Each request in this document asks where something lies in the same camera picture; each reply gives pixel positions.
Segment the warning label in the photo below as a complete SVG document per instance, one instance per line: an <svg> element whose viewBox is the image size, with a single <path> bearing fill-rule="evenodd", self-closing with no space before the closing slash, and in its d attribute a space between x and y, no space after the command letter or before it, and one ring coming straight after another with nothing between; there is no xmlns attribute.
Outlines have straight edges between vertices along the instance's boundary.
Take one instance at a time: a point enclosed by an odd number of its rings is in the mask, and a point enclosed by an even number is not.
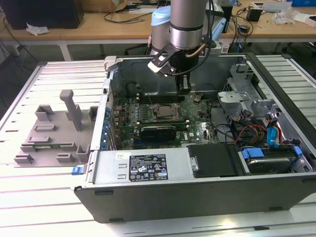
<svg viewBox="0 0 316 237"><path fill-rule="evenodd" d="M129 180L152 181L167 180L166 155L140 155L129 157Z"/></svg>

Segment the motherboard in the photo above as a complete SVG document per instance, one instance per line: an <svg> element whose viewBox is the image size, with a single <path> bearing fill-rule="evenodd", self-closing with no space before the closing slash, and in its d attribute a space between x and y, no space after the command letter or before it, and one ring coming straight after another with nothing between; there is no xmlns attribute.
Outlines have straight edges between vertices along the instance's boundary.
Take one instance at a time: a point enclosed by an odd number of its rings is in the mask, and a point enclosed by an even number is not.
<svg viewBox="0 0 316 237"><path fill-rule="evenodd" d="M186 95L179 103L161 101L149 96L117 99L113 116L118 150L219 142L210 123L210 100Z"/></svg>

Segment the metal slotted worktable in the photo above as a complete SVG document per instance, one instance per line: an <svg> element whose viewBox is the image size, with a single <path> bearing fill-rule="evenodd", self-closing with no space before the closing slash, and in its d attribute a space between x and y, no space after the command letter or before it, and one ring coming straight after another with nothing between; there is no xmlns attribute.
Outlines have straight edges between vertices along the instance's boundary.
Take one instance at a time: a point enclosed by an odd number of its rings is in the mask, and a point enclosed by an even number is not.
<svg viewBox="0 0 316 237"><path fill-rule="evenodd" d="M316 98L313 92L316 89L305 71L298 72L297 64L281 56L259 59L273 71L273 76L310 121L315 118L316 105L312 108L312 99ZM282 67L273 68L277 63ZM282 77L287 73L292 76ZM316 194L289 211L99 224L70 189L83 179L83 176L72 176L71 168L13 167L13 157L36 121L34 112L39 104L50 104L54 111L64 111L60 91L72 89L74 102L81 109L98 106L105 77L103 61L52 62L38 66L1 120L1 236L316 236ZM269 97L264 86L260 86ZM304 98L300 98L301 92L306 94ZM255 231L257 226L270 229Z"/></svg>
<svg viewBox="0 0 316 237"><path fill-rule="evenodd" d="M295 105L316 128L316 84L302 67L293 59L281 55L258 56L270 74L283 88ZM262 83L260 88L268 99L272 99Z"/></svg>

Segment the blue wire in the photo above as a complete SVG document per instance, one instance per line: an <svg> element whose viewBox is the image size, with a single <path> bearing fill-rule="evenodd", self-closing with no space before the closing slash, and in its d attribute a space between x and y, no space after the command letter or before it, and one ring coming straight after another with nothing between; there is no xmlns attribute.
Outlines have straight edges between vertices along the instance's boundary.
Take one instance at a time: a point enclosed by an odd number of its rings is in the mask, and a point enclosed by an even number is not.
<svg viewBox="0 0 316 237"><path fill-rule="evenodd" d="M239 30L239 34L241 35L241 30L240 30L240 25L238 25L238 30ZM242 47L240 45L240 37L238 38L238 53L239 53L239 50L242 50Z"/></svg>

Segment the open computer chassis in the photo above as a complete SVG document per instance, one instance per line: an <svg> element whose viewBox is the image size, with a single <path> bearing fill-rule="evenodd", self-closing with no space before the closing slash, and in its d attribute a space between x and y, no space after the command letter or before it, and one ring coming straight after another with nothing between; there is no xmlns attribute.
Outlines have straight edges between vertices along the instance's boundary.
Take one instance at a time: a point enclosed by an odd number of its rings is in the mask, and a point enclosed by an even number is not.
<svg viewBox="0 0 316 237"><path fill-rule="evenodd" d="M210 57L184 97L150 59L105 60L75 187L96 221L287 210L316 192L316 130L254 54Z"/></svg>

